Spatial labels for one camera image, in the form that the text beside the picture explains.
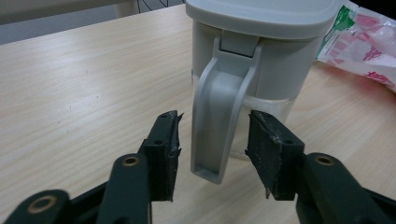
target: plastic pitcher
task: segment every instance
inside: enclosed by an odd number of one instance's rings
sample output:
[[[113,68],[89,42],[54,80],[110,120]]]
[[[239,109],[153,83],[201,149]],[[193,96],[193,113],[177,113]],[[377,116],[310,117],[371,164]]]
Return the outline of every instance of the plastic pitcher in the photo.
[[[284,121],[340,7],[338,0],[187,0],[193,18],[191,171],[221,183],[244,156],[248,113]]]

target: container lid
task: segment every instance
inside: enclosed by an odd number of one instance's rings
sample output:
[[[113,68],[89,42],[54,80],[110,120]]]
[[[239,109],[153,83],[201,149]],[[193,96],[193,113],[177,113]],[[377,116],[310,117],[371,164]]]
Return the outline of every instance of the container lid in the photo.
[[[341,0],[187,0],[195,21],[247,35],[307,39],[324,35]]]

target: floor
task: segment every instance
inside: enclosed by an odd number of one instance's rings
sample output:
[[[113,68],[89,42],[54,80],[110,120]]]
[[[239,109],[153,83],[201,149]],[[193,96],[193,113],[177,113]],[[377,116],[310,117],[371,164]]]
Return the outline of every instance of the floor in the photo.
[[[140,13],[171,7],[184,3],[184,0],[137,0]],[[115,8],[98,7],[59,16],[47,17],[31,21],[15,22],[0,25],[0,45],[48,35],[81,26],[110,21],[117,18]]]

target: red printed plastic bag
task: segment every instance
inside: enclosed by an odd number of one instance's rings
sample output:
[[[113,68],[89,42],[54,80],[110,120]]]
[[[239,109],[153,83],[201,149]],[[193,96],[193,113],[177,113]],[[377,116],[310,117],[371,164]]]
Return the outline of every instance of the red printed plastic bag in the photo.
[[[396,21],[346,2],[317,59],[396,92]]]

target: wooden table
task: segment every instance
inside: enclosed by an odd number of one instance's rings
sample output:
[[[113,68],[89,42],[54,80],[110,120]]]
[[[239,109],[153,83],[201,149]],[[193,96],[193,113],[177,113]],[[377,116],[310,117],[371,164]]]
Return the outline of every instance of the wooden table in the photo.
[[[0,222],[44,189],[71,198],[105,182],[158,115],[176,109],[174,201],[154,223],[298,223],[295,202],[265,200],[248,161],[231,158],[221,185],[190,172],[191,19],[185,6],[0,46]],[[305,152],[342,161],[367,189],[396,199],[396,95],[314,63],[286,125]]]

